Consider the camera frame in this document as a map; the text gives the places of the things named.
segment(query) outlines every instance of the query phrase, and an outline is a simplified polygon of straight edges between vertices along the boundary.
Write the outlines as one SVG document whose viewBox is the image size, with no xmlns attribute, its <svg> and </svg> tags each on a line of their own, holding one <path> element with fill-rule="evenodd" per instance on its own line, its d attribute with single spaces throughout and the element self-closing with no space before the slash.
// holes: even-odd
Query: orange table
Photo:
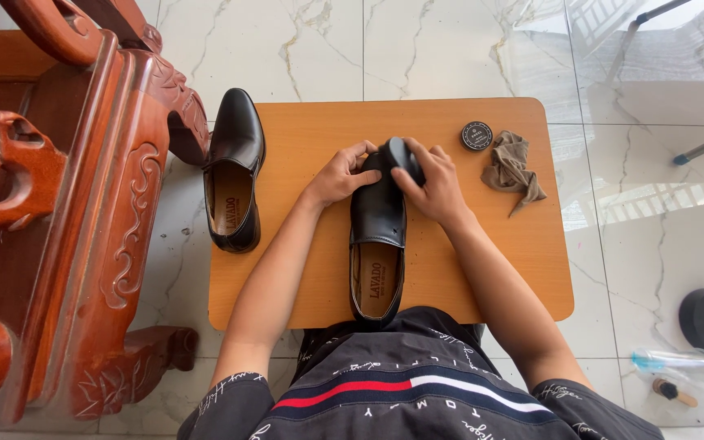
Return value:
<svg viewBox="0 0 704 440">
<path fill-rule="evenodd" d="M 227 327 L 235 297 L 249 271 L 314 174 L 341 148 L 361 139 L 380 145 L 391 136 L 412 136 L 427 147 L 442 145 L 457 165 L 466 203 L 494 243 L 555 320 L 572 313 L 572 283 L 548 124 L 544 108 L 536 99 L 268 103 L 257 105 L 257 111 L 268 144 L 268 158 L 257 179 L 262 239 L 254 251 L 243 255 L 220 251 L 209 241 L 213 249 L 208 317 L 215 328 Z M 482 153 L 463 149 L 459 135 L 470 121 L 490 125 L 494 136 L 508 129 L 528 139 L 528 168 L 537 172 L 548 198 L 508 218 L 521 195 L 494 191 L 480 181 L 483 166 L 491 162 L 492 147 Z M 325 327 L 352 319 L 349 210 L 347 199 L 322 214 L 289 328 Z M 442 229 L 408 201 L 407 217 L 405 288 L 400 308 L 432 305 L 460 323 L 483 322 Z"/>
</svg>

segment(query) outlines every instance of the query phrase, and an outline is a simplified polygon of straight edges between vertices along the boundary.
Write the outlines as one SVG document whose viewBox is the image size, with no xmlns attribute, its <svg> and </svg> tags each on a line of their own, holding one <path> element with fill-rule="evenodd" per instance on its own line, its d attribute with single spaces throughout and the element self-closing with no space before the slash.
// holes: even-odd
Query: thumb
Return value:
<svg viewBox="0 0 704 440">
<path fill-rule="evenodd" d="M 395 167 L 390 170 L 390 175 L 393 175 L 393 180 L 396 181 L 396 185 L 398 185 L 398 187 L 401 188 L 401 191 L 409 196 L 410 199 L 422 200 L 425 198 L 425 191 L 417 186 L 415 180 L 411 177 L 411 175 L 409 175 L 409 173 L 406 172 L 404 168 Z"/>
<path fill-rule="evenodd" d="M 363 185 L 371 185 L 372 183 L 377 183 L 379 179 L 382 178 L 382 172 L 380 170 L 368 170 L 356 175 L 350 175 L 350 180 L 353 186 L 357 189 Z"/>
</svg>

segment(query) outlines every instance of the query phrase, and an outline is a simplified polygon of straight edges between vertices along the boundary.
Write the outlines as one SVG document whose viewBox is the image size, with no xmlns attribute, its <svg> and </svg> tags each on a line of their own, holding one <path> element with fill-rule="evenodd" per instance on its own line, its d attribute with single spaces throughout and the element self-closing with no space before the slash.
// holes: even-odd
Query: person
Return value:
<svg viewBox="0 0 704 440">
<path fill-rule="evenodd" d="M 440 146 L 411 138 L 426 183 L 391 174 L 449 238 L 496 341 L 531 393 L 504 381 L 478 335 L 435 308 L 399 312 L 379 331 L 356 322 L 307 330 L 297 372 L 276 403 L 268 362 L 284 332 L 322 210 L 381 172 L 358 170 L 376 147 L 340 150 L 297 198 L 244 283 L 210 391 L 178 438 L 663 438 L 598 395 L 551 315 L 466 206 L 455 165 Z"/>
</svg>

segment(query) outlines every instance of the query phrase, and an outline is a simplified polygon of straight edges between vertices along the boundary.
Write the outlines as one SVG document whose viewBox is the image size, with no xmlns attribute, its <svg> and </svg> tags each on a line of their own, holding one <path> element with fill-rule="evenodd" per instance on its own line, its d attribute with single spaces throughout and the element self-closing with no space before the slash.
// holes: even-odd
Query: hand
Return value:
<svg viewBox="0 0 704 440">
<path fill-rule="evenodd" d="M 404 138 L 404 142 L 422 167 L 425 185 L 418 186 L 403 168 L 395 167 L 390 173 L 417 209 L 442 227 L 472 214 L 461 194 L 455 164 L 442 147 L 435 145 L 428 151 L 413 138 Z"/>
<path fill-rule="evenodd" d="M 379 170 L 360 172 L 365 161 L 363 154 L 376 151 L 376 145 L 368 141 L 339 150 L 309 182 L 304 194 L 327 207 L 351 196 L 362 185 L 377 183 L 382 178 Z"/>
</svg>

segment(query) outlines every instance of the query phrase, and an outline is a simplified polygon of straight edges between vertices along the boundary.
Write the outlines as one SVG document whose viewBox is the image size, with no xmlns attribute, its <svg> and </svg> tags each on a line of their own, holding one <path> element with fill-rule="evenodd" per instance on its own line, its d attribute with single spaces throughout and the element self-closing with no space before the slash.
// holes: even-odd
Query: red stripe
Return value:
<svg viewBox="0 0 704 440">
<path fill-rule="evenodd" d="M 377 382 L 377 381 L 359 381 L 347 382 L 345 384 L 336 385 L 329 391 L 324 392 L 315 397 L 306 398 L 285 398 L 279 401 L 274 408 L 279 406 L 293 406 L 296 408 L 305 408 L 307 406 L 316 405 L 323 400 L 326 400 L 334 395 L 342 392 L 358 392 L 358 391 L 375 391 L 375 392 L 400 392 L 411 388 L 410 381 L 396 382 Z"/>
</svg>

